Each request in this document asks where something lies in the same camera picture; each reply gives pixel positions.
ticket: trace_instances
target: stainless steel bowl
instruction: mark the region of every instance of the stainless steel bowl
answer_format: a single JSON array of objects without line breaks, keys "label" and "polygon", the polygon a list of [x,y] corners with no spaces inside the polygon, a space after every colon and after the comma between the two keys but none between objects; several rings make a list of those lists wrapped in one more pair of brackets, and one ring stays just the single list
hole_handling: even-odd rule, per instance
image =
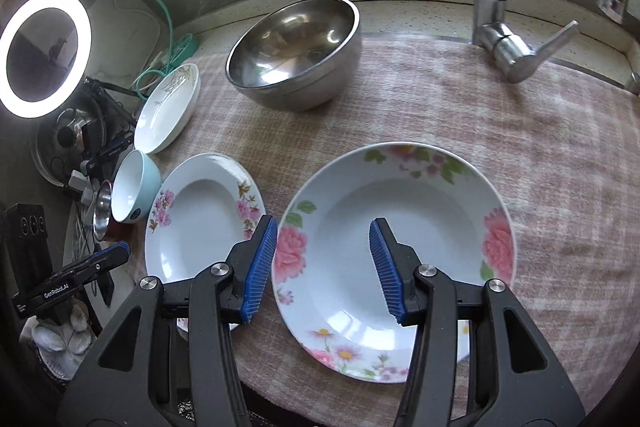
[{"label": "stainless steel bowl", "polygon": [[240,38],[226,60],[226,77],[261,105],[303,111],[340,94],[361,53],[360,13],[352,2],[302,0]]},{"label": "stainless steel bowl", "polygon": [[94,207],[94,239],[103,241],[111,222],[111,182],[103,181],[95,197]]}]

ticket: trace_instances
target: white plate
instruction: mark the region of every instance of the white plate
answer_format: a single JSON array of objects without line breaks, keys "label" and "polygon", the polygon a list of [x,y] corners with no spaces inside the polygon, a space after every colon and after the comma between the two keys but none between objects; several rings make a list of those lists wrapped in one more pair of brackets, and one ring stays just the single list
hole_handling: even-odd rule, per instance
[{"label": "white plate", "polygon": [[[250,239],[262,214],[262,197],[233,158],[193,156],[162,184],[147,221],[146,272],[164,283],[196,276],[231,247]],[[186,320],[178,326],[186,330]]]},{"label": "white plate", "polygon": [[195,64],[183,64],[164,77],[142,108],[135,148],[155,154],[174,141],[191,120],[199,93],[200,73]]},{"label": "white plate", "polygon": [[[359,380],[404,382],[415,327],[387,310],[369,251],[369,223],[386,217],[400,243],[453,280],[511,283],[516,244],[500,196],[469,163],[437,147],[377,144],[309,179],[278,231],[273,291],[287,327],[319,362]],[[468,355],[458,322],[458,359]]]}]

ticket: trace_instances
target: ceramic bowl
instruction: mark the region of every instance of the ceramic bowl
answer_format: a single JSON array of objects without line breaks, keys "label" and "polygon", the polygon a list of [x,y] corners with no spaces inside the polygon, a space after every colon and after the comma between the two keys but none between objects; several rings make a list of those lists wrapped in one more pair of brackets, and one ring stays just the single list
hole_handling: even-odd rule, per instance
[{"label": "ceramic bowl", "polygon": [[226,61],[226,77],[265,107],[304,111],[344,90],[361,53],[355,4],[301,0],[267,15],[240,38]]},{"label": "ceramic bowl", "polygon": [[200,93],[200,73],[195,64],[183,64],[158,84],[142,108],[134,146],[155,154],[174,141],[189,123]]},{"label": "ceramic bowl", "polygon": [[[164,283],[190,279],[250,239],[262,214],[251,175],[233,158],[193,156],[164,181],[146,226],[145,262]],[[185,319],[178,327],[188,329]]]},{"label": "ceramic bowl", "polygon": [[[369,224],[385,217],[396,239],[453,280],[513,282],[516,244],[491,183],[446,150],[383,143],[346,154],[309,179],[280,222],[271,280],[284,321],[319,362],[360,380],[403,382],[415,327],[387,310],[369,251]],[[458,322],[458,359],[468,355]]]},{"label": "ceramic bowl", "polygon": [[111,193],[111,214],[120,223],[136,223],[148,216],[162,185],[160,171],[149,156],[132,150],[118,169]]}]

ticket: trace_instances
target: ring light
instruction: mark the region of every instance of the ring light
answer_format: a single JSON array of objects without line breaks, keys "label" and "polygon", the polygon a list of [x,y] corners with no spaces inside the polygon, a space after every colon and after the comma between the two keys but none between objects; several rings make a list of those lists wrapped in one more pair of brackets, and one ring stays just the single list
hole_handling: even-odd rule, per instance
[{"label": "ring light", "polygon": [[[6,70],[9,46],[14,40],[20,26],[34,13],[46,8],[62,10],[69,15],[74,22],[76,33],[78,34],[76,60],[66,76],[65,81],[54,94],[38,102],[27,102],[18,97],[9,85]],[[84,75],[84,68],[89,60],[90,49],[91,25],[89,24],[89,16],[79,0],[27,1],[18,9],[14,16],[11,17],[11,20],[0,37],[0,100],[9,111],[23,118],[37,118],[49,114],[51,111],[60,107],[60,105],[71,96],[71,93],[80,83]]]}]

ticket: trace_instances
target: checkered tablecloth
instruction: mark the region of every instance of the checkered tablecloth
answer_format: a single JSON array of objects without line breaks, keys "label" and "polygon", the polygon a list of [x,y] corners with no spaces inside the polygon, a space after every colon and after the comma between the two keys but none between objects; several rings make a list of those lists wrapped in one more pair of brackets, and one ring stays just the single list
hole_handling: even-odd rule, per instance
[{"label": "checkered tablecloth", "polygon": [[[478,167],[513,217],[513,289],[557,353],[587,409],[611,387],[640,339],[640,100],[589,75],[545,64],[517,86],[484,50],[419,36],[365,35],[353,83],[301,114],[262,108],[226,81],[226,55],[206,45],[198,108],[155,156],[163,177],[188,157],[238,160],[280,217],[314,172],[366,144],[408,140]],[[130,272],[146,274],[140,226]],[[403,385],[356,381],[300,347],[270,284],[248,327],[233,333],[241,379],[271,402],[327,426],[390,426]],[[463,413],[466,366],[456,377]]]}]

